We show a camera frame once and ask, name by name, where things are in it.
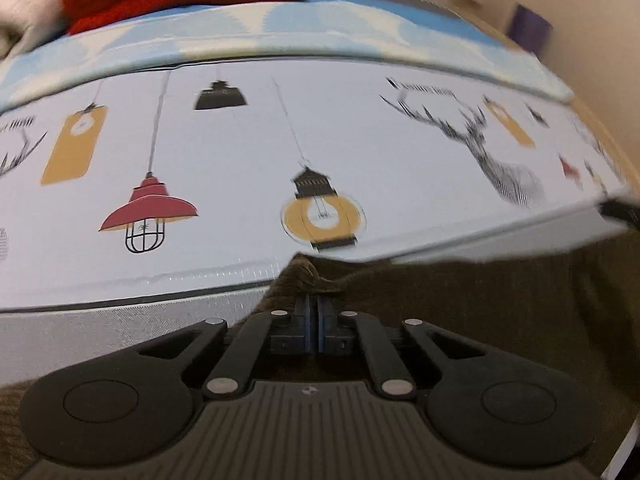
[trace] brown fabric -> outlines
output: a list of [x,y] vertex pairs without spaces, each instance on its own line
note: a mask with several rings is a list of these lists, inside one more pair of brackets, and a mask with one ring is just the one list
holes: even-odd
[[[299,292],[329,293],[388,326],[415,317],[564,370],[598,400],[602,426],[582,460],[600,475],[640,406],[639,254],[638,233],[567,254],[484,264],[352,264],[299,254],[258,310],[291,309]],[[344,358],[286,358],[260,360],[256,373],[308,381],[363,371]],[[0,391],[0,480],[31,459],[15,429],[24,387]]]

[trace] red lampshade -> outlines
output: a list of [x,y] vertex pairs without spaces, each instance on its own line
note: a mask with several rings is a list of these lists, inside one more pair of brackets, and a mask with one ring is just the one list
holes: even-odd
[[148,218],[170,220],[197,215],[193,204],[169,196],[166,186],[149,172],[140,186],[134,188],[129,203],[107,216],[100,231],[123,228]]

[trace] purple object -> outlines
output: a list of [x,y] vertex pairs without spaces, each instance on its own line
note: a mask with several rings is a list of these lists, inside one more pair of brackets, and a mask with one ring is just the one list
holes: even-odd
[[507,36],[524,50],[539,56],[551,29],[551,23],[542,16],[536,14],[533,10],[527,9],[527,7],[518,5],[513,20],[511,20],[511,27],[509,27]]

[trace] wall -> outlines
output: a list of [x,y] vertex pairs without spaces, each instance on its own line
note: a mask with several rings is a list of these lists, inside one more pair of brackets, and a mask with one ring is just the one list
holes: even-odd
[[506,31],[516,3],[552,23],[542,61],[591,107],[640,168],[640,0],[482,0],[475,12]]

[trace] white cloth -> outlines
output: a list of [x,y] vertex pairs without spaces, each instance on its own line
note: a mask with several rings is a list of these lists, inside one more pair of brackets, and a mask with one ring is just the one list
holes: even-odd
[[62,0],[0,0],[0,59],[30,52],[65,27]]

